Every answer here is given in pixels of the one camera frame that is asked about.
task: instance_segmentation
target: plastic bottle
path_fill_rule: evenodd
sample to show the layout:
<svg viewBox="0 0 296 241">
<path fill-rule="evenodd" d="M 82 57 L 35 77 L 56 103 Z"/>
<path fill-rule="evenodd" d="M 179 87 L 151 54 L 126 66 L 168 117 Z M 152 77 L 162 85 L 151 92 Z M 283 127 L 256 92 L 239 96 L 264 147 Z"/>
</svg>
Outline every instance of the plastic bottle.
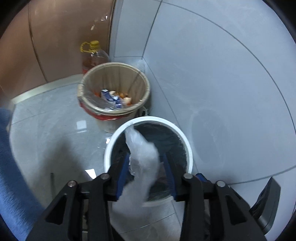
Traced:
<svg viewBox="0 0 296 241">
<path fill-rule="evenodd" d="M 84 45 L 88 44 L 89 49 L 84 50 Z M 101 49 L 100 42 L 97 40 L 88 42 L 83 42 L 80 46 L 80 51 L 83 53 L 82 56 L 82 72 L 85 74 L 91 68 L 110 62 L 108 54 Z"/>
</svg>

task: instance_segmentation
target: white plastic bag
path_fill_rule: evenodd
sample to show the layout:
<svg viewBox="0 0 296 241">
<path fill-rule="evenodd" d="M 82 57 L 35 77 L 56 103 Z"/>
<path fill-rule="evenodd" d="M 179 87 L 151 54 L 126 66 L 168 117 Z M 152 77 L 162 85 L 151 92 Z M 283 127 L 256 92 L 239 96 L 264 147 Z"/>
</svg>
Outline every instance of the white plastic bag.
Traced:
<svg viewBox="0 0 296 241">
<path fill-rule="evenodd" d="M 134 181 L 123 188 L 121 197 L 113 203 L 112 209 L 115 213 L 126 217 L 139 217 L 146 211 L 142 205 L 148 198 L 150 187 L 157 179 L 159 154 L 155 145 L 146 141 L 133 126 L 125 130 L 125 136 L 131 152 Z"/>
</svg>

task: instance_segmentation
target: trash can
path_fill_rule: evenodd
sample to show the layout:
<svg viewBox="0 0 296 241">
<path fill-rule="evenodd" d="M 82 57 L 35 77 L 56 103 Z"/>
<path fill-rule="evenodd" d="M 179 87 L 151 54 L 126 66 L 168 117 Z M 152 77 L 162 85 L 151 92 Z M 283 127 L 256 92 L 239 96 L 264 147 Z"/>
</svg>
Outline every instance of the trash can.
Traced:
<svg viewBox="0 0 296 241">
<path fill-rule="evenodd" d="M 125 129 L 134 125 L 148 142 L 153 142 L 156 146 L 160 161 L 164 153 L 170 153 L 174 162 L 178 163 L 187 173 L 192 172 L 193 155 L 188 139 L 184 133 L 168 120 L 155 117 L 144 116 L 132 119 L 120 126 L 110 138 L 104 154 L 104 170 L 108 172 L 110 165 L 119 162 L 130 153 L 125 139 Z M 126 183 L 133 180 L 132 173 L 128 173 Z M 143 204 L 146 207 L 161 205 L 171 201 L 170 188 L 167 183 L 163 163 L 157 176 L 157 181 L 151 186 L 148 200 Z"/>
<path fill-rule="evenodd" d="M 95 95 L 102 89 L 127 93 L 132 98 L 132 105 L 120 109 L 105 108 Z M 149 94 L 149 81 L 140 70 L 128 64 L 106 63 L 92 68 L 83 76 L 78 84 L 77 98 L 80 106 L 96 118 L 102 130 L 113 133 L 136 116 Z"/>
</svg>

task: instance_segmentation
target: beige trash can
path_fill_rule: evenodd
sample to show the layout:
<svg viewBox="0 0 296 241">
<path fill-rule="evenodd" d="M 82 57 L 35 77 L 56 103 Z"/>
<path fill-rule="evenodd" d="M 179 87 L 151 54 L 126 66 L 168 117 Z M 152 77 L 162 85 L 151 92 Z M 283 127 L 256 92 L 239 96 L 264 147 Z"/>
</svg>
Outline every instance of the beige trash can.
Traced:
<svg viewBox="0 0 296 241">
<path fill-rule="evenodd" d="M 106 103 L 95 95 L 102 89 L 127 93 L 132 98 L 132 105 L 121 109 L 105 107 Z M 149 81 L 140 70 L 128 64 L 106 63 L 92 68 L 83 76 L 78 84 L 77 98 L 80 106 L 96 118 L 102 130 L 113 133 L 136 116 L 149 94 Z"/>
</svg>

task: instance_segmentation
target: yellow bottle handle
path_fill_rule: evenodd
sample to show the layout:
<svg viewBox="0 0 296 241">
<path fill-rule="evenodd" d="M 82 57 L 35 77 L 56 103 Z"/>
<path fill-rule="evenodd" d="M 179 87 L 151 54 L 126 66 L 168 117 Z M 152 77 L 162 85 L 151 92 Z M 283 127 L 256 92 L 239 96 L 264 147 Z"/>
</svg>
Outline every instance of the yellow bottle handle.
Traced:
<svg viewBox="0 0 296 241">
<path fill-rule="evenodd" d="M 88 42 L 83 42 L 81 45 L 80 45 L 80 52 L 85 52 L 85 53 L 92 53 L 91 51 L 88 51 L 88 50 L 84 50 L 83 49 L 83 46 L 84 45 L 86 45 L 86 44 L 88 44 L 88 45 L 90 45 L 90 43 L 88 43 Z"/>
</svg>

